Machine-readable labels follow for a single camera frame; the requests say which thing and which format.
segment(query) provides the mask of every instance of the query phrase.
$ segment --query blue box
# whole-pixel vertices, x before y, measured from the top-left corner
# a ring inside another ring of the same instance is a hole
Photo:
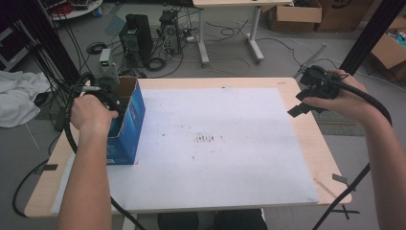
[[[128,108],[118,135],[107,139],[107,165],[134,164],[144,115],[146,113],[146,106],[144,105],[143,95],[141,94],[140,84],[137,79],[120,79],[120,84],[122,86],[119,86],[118,92],[124,101],[128,97],[128,94],[126,95],[124,91],[128,91],[128,87],[133,88],[133,90],[130,94]]]

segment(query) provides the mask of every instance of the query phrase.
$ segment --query table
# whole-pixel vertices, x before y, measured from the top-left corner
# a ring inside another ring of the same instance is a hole
[[[257,58],[257,62],[264,60],[263,54],[260,51],[257,42],[255,41],[255,36],[257,33],[257,26],[259,22],[259,16],[261,12],[261,6],[269,5],[283,5],[290,4],[291,1],[288,0],[193,0],[194,5],[199,8],[199,36],[197,38],[197,45],[199,47],[199,52],[202,60],[202,65],[209,64],[209,57],[206,51],[206,45],[204,44],[203,38],[203,9],[208,7],[241,7],[241,6],[255,6],[253,26],[251,33],[247,34],[248,43]]]
[[[287,109],[296,105],[299,101],[295,98],[300,91],[295,80],[290,78],[228,78],[228,79],[141,79],[142,89],[166,89],[166,88],[218,88],[251,87],[251,88],[278,88],[282,102]],[[338,167],[328,149],[320,129],[313,116],[309,113],[297,118],[290,118],[297,136],[304,160],[313,178],[317,194],[318,204],[329,204],[335,197],[340,195],[347,186],[332,179],[332,174],[341,175]],[[34,192],[25,209],[28,217],[50,217],[51,207],[54,203],[68,158],[72,151],[64,133],[59,138],[48,164],[56,164],[55,171],[44,171],[39,179]],[[351,201],[350,195],[342,203]]]

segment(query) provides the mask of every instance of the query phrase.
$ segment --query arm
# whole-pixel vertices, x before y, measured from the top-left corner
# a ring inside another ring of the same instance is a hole
[[[366,92],[352,76],[343,82]],[[381,229],[406,229],[406,218],[402,215],[406,207],[406,152],[386,118],[372,105],[345,90],[341,90],[334,100],[305,98],[304,103],[336,111],[362,126],[370,157],[379,226]]]
[[[79,145],[60,207],[58,229],[111,229],[107,181],[107,134],[117,112],[85,95],[76,98],[71,122],[79,130]]]

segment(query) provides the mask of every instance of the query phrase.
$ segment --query white cloth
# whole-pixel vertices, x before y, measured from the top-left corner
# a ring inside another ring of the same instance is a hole
[[[0,71],[0,127],[16,127],[39,113],[36,95],[50,89],[43,73]]]

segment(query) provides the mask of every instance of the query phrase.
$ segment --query human hand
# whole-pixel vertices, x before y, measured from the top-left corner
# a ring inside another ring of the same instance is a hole
[[[98,98],[87,94],[75,98],[72,106],[71,123],[80,132],[107,134],[111,120],[118,116],[117,111],[109,111]]]
[[[344,70],[332,70],[329,72],[336,73],[340,76],[348,75],[342,79],[343,83],[367,92],[367,89],[363,84],[357,81],[353,76],[346,73]],[[359,123],[362,123],[365,115],[368,114],[369,111],[372,111],[372,109],[375,110],[375,108],[364,99],[344,89],[341,89],[337,98],[333,100],[307,97],[303,99],[303,103],[335,111]]]

